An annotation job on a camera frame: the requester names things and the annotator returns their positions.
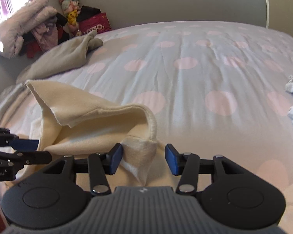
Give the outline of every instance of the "beige cloth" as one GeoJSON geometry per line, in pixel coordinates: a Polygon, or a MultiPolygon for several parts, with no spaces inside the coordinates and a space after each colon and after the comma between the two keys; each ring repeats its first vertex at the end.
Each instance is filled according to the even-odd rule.
{"type": "Polygon", "coordinates": [[[103,45],[102,40],[94,38],[96,35],[97,31],[92,31],[52,48],[25,68],[16,83],[44,79],[73,68],[80,68],[87,62],[87,53],[103,45]]]}
{"type": "MultiPolygon", "coordinates": [[[[59,82],[27,81],[26,85],[41,106],[41,119],[33,122],[30,135],[35,137],[41,131],[38,151],[84,158],[121,143],[122,167],[108,178],[112,189],[119,185],[174,186],[176,180],[165,162],[163,146],[157,145],[155,117],[146,106],[119,106],[59,82]]],[[[27,166],[22,176],[33,171],[27,166]]],[[[77,183],[89,189],[87,175],[79,175],[77,183]]]]}

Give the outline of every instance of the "mattress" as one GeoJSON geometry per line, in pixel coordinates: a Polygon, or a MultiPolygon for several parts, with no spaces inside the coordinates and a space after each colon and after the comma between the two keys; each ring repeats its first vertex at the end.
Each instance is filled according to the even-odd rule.
{"type": "MultiPolygon", "coordinates": [[[[79,69],[48,80],[124,105],[148,106],[157,138],[203,159],[221,154],[280,190],[293,184],[293,38],[240,23],[165,22],[97,36],[79,69]]],[[[6,125],[30,135],[40,107],[28,96],[6,125]]],[[[201,175],[199,189],[210,183],[201,175]]]]}

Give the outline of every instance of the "magenta bag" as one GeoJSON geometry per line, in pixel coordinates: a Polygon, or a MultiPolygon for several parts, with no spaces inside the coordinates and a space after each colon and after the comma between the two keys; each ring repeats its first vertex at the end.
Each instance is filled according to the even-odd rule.
{"type": "Polygon", "coordinates": [[[107,19],[106,13],[100,13],[80,22],[79,30],[82,32],[82,34],[87,34],[93,30],[97,30],[98,33],[103,33],[111,31],[112,29],[107,19]]]}

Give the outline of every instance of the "bed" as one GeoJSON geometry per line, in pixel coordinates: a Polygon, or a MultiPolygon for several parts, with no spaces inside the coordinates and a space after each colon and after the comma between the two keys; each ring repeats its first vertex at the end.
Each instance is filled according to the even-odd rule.
{"type": "MultiPolygon", "coordinates": [[[[222,154],[281,191],[293,184],[293,38],[258,26],[183,21],[132,26],[97,36],[104,45],[79,69],[52,76],[124,105],[148,106],[160,142],[211,159],[222,154]]],[[[40,117],[33,96],[8,123],[28,137],[40,117]]],[[[210,183],[202,175],[199,188],[210,183]]]]}

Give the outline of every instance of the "cream garment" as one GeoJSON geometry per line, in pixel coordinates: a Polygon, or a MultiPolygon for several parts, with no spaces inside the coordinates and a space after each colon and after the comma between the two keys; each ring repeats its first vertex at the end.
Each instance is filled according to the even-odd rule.
{"type": "MultiPolygon", "coordinates": [[[[122,167],[108,177],[112,189],[132,185],[175,186],[177,179],[166,164],[163,146],[158,146],[156,120],[149,108],[137,104],[119,106],[59,82],[26,84],[41,106],[41,119],[31,127],[31,137],[41,131],[38,151],[49,151],[55,157],[73,154],[85,158],[121,143],[122,167]]],[[[27,166],[19,178],[33,171],[34,166],[27,166]]],[[[77,183],[88,189],[88,175],[78,175],[77,183]]]]}

